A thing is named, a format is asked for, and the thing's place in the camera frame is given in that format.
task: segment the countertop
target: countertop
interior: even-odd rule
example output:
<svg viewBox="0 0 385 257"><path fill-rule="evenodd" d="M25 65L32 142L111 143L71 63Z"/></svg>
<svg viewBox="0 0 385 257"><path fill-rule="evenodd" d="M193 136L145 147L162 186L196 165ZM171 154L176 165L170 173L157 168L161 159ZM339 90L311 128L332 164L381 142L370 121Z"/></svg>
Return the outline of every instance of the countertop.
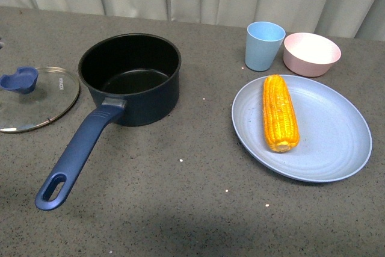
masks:
<svg viewBox="0 0 385 257"><path fill-rule="evenodd" d="M282 47L270 70L246 68L246 28L0 7L1 73L57 66L77 74L89 47L123 33L179 48L176 107L151 125L108 125L53 211L37 209L35 195L94 109L85 85L58 120L0 134L1 256L385 255L385 42L329 37L342 57L313 80L358 108L373 148L356 175L309 184L263 166L236 135L237 92L261 76L293 75Z"/></svg>

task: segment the yellow corn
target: yellow corn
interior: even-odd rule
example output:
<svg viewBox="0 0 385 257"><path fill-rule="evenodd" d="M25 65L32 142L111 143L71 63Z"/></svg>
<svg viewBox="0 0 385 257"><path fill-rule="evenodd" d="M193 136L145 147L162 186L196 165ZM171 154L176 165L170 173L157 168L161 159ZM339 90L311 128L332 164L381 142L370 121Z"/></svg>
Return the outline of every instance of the yellow corn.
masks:
<svg viewBox="0 0 385 257"><path fill-rule="evenodd" d="M286 152L300 141L297 119L285 80L268 76L263 84L263 125L267 145L276 152Z"/></svg>

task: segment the saucepan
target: saucepan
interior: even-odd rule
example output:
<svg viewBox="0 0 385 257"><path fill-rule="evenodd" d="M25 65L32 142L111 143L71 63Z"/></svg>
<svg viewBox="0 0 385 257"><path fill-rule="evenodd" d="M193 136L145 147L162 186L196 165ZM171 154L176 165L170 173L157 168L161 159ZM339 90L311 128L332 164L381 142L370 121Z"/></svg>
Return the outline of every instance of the saucepan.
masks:
<svg viewBox="0 0 385 257"><path fill-rule="evenodd" d="M45 180L36 207L47 211L64 203L106 125L142 126L169 114L179 98L180 64L178 48L151 34L114 36L90 48L78 72L97 108Z"/></svg>

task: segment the blue handle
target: blue handle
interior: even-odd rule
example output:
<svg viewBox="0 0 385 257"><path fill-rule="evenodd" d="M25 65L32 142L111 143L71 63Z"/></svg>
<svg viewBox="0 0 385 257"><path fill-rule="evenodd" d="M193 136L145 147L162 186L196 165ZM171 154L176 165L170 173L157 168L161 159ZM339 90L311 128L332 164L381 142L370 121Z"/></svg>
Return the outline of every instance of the blue handle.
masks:
<svg viewBox="0 0 385 257"><path fill-rule="evenodd" d="M64 203L103 129L119 119L123 112L124 106L102 104L85 118L37 193L37 208L48 211ZM64 184L57 197L50 200L60 183Z"/></svg>

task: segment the blue lid knob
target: blue lid knob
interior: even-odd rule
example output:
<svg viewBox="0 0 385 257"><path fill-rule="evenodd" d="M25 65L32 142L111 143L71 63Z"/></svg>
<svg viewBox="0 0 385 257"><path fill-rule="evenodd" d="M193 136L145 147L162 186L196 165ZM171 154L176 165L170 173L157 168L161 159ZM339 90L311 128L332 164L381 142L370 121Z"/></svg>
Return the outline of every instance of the blue lid knob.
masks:
<svg viewBox="0 0 385 257"><path fill-rule="evenodd" d="M39 72L30 66L18 67L13 75L0 77L0 88L20 94L28 94L36 87Z"/></svg>

